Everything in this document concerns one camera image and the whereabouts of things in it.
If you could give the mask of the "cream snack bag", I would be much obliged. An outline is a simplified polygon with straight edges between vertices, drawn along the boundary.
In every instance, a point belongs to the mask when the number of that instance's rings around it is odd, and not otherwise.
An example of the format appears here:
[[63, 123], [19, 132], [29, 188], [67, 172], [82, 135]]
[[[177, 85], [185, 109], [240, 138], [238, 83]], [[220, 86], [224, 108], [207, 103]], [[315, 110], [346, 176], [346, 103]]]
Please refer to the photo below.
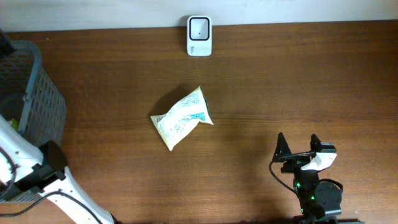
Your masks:
[[169, 151], [173, 151], [198, 123], [214, 125], [201, 86], [176, 102], [168, 112], [153, 115], [150, 120]]

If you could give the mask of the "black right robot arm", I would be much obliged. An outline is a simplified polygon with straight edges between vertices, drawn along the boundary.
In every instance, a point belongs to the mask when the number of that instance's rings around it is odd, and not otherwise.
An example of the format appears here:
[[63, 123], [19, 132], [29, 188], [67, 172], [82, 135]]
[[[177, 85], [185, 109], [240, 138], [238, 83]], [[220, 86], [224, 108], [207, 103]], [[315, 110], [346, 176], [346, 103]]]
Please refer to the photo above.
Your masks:
[[[336, 159], [336, 147], [331, 142], [321, 141], [316, 134], [311, 135], [310, 150], [293, 153], [284, 137], [279, 133], [269, 172], [287, 190], [296, 195], [300, 203], [301, 215], [293, 217], [294, 223], [304, 224], [354, 224], [360, 220], [339, 219], [342, 214], [341, 202], [343, 184], [332, 179], [321, 179], [318, 173], [329, 168]], [[293, 184], [289, 187], [272, 170], [272, 165], [281, 163], [283, 174], [293, 174]]]

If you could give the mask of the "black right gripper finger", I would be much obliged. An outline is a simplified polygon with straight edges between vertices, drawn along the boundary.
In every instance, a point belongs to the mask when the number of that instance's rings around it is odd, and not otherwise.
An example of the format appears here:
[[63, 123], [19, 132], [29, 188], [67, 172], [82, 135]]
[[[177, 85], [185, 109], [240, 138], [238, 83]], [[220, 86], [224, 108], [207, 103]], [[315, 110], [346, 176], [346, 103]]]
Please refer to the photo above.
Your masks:
[[316, 134], [311, 135], [310, 150], [312, 152], [321, 152], [322, 150], [321, 140], [317, 137]]
[[283, 133], [280, 132], [277, 137], [277, 145], [276, 145], [275, 152], [274, 152], [274, 155], [272, 158], [272, 162], [283, 162], [291, 154], [292, 153], [289, 148], [289, 145], [287, 144], [287, 141], [286, 141]]

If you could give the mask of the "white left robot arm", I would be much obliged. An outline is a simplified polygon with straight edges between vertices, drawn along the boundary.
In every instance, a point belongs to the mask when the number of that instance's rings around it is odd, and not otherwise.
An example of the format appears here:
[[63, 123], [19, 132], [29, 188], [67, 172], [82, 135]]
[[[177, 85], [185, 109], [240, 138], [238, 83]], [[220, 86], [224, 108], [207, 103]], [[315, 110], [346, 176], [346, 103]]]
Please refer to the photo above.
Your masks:
[[78, 185], [68, 161], [53, 142], [36, 147], [26, 141], [1, 117], [1, 201], [17, 200], [26, 193], [39, 198], [27, 208], [2, 213], [2, 218], [18, 217], [48, 199], [75, 223], [118, 223]]

